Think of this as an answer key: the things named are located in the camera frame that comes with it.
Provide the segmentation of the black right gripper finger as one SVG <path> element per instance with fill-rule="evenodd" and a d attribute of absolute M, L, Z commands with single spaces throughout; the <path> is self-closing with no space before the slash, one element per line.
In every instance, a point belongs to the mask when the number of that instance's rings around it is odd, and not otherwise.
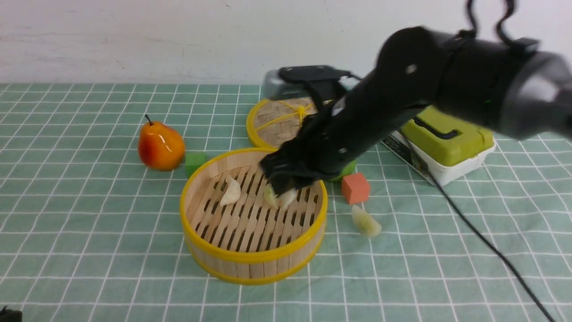
<path fill-rule="evenodd" d="M 273 192 L 276 196 L 282 196 L 286 192 L 298 191 L 312 186 L 313 183 L 321 179 L 322 173 L 306 173 L 304 175 L 273 174 Z"/>
<path fill-rule="evenodd" d="M 278 149 L 263 157 L 260 161 L 260 167 L 265 176 L 272 182 L 273 174 L 304 175 L 308 173 L 299 156 L 286 149 Z"/>

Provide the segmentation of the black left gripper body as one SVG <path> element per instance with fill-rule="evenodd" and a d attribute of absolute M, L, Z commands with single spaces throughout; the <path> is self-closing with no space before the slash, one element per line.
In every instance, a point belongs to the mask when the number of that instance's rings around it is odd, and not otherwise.
<path fill-rule="evenodd" d="M 0 322 L 23 322 L 23 313 L 17 309 L 4 306 L 0 310 Z"/>

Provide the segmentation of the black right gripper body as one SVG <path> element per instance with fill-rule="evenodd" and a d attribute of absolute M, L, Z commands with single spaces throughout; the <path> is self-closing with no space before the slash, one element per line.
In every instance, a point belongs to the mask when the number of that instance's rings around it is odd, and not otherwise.
<path fill-rule="evenodd" d="M 414 90 L 380 80 L 362 80 L 351 90 L 336 84 L 332 98 L 309 93 L 317 112 L 286 143 L 286 173 L 293 176 L 336 176 L 429 106 Z"/>

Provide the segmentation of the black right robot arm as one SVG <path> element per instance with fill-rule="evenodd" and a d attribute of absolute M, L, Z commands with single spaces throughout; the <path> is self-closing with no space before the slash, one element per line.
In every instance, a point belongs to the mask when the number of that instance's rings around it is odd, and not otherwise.
<path fill-rule="evenodd" d="M 514 140 L 544 132 L 571 138 L 571 71 L 539 42 L 490 42 L 468 31 L 409 27 L 391 35 L 374 69 L 351 89 L 328 65 L 266 74 L 269 100 L 310 97 L 317 112 L 260 167 L 282 195 L 342 169 L 428 106 Z"/>

